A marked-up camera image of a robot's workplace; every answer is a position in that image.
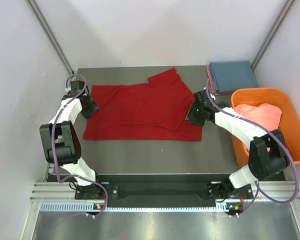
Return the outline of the red t shirt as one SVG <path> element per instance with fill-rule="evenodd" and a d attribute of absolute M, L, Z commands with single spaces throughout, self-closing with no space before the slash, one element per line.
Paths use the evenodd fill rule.
<path fill-rule="evenodd" d="M 83 139 L 198 142 L 202 128 L 186 120 L 195 98 L 175 68 L 133 85 L 93 85 L 99 111 L 87 119 Z"/>

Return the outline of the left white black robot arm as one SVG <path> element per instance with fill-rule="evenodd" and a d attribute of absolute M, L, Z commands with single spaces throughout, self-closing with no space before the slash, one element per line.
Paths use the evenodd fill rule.
<path fill-rule="evenodd" d="M 90 96 L 85 79 L 67 79 L 65 90 L 55 116 L 39 127 L 44 157 L 48 163 L 54 164 L 58 181 L 61 181 L 59 168 L 62 168 L 76 179 L 79 186 L 86 187 L 88 195 L 96 199 L 103 194 L 104 187 L 97 182 L 97 173 L 82 157 L 74 124 L 78 115 L 89 119 L 100 108 Z"/>

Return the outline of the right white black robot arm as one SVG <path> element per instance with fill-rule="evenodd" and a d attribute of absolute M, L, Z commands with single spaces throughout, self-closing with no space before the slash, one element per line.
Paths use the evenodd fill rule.
<path fill-rule="evenodd" d="M 290 165 L 285 139 L 279 130 L 268 131 L 239 115 L 225 102 L 215 102 L 214 96 L 206 88 L 194 93 L 194 102 L 185 119 L 199 127 L 210 121 L 227 130 L 247 147 L 248 163 L 221 183 L 224 194 L 229 198 L 239 195 L 242 187 L 263 181 Z"/>

